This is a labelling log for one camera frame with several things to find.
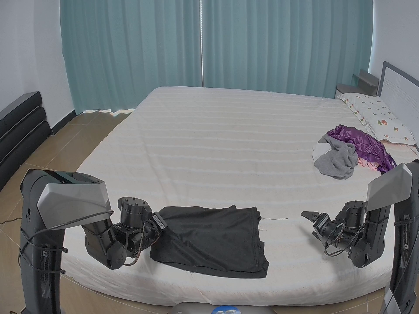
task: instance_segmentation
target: teal curtain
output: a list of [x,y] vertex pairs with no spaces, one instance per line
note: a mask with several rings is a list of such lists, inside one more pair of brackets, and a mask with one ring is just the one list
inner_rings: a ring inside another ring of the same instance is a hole
[[372,32],[373,0],[202,0],[204,86],[334,97]]
[[76,113],[135,108],[159,86],[202,86],[199,0],[61,0]]

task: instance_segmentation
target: white wall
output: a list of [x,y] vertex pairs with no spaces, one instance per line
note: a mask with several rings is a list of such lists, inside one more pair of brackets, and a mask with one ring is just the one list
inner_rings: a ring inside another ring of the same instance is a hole
[[60,0],[0,0],[0,110],[40,91],[51,127],[70,113],[61,50]]
[[369,72],[381,77],[383,61],[419,80],[419,0],[373,0]]

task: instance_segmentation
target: floral pillow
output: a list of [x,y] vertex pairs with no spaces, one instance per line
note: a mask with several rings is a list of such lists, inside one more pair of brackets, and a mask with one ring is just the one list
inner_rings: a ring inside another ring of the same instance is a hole
[[413,134],[380,97],[345,93],[338,97],[353,111],[368,133],[377,140],[415,145]]

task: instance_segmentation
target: nightstand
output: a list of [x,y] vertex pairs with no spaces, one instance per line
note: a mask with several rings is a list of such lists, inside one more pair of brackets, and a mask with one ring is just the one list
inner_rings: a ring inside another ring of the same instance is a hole
[[378,83],[380,80],[368,73],[367,71],[361,69],[358,75],[353,75],[358,80],[358,86],[350,86],[344,84],[336,85],[335,98],[341,94],[345,93],[360,93],[367,96],[376,96],[378,90]]

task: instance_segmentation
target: white headboard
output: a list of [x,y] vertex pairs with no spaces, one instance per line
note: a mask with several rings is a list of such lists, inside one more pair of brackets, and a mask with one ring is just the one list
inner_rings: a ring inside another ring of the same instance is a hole
[[385,61],[377,95],[419,141],[419,81]]

